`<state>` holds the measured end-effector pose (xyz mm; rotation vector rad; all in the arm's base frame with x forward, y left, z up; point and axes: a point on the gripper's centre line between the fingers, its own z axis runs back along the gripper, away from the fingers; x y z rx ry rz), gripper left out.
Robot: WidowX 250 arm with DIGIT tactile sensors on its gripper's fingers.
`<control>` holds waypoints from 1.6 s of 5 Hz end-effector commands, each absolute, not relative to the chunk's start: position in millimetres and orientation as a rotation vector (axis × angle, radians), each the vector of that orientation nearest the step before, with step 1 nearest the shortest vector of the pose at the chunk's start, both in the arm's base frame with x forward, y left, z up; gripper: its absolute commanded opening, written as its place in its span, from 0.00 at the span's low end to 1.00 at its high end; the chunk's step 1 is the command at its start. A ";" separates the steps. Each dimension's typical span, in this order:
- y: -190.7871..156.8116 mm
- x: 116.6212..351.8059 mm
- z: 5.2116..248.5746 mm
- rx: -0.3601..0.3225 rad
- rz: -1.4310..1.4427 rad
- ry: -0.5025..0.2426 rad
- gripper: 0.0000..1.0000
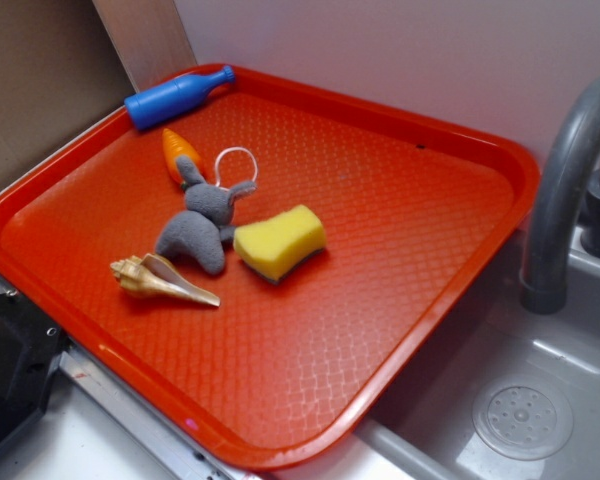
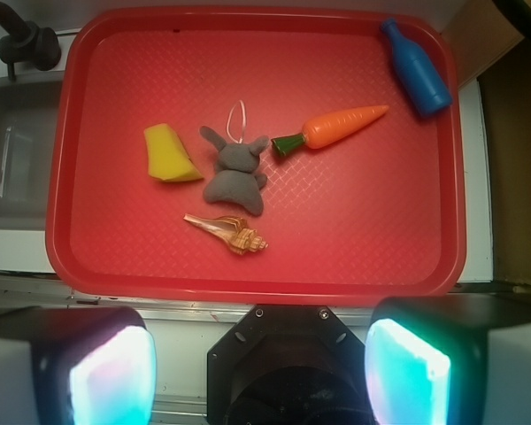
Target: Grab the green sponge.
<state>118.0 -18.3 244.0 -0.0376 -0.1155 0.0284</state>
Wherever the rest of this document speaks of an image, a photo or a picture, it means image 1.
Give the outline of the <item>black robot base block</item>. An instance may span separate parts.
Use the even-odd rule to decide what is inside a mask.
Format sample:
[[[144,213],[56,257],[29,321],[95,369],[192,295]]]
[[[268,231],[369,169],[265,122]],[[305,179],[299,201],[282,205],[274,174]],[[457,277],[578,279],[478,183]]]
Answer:
[[[25,295],[0,294],[0,456],[46,413],[66,335]]]

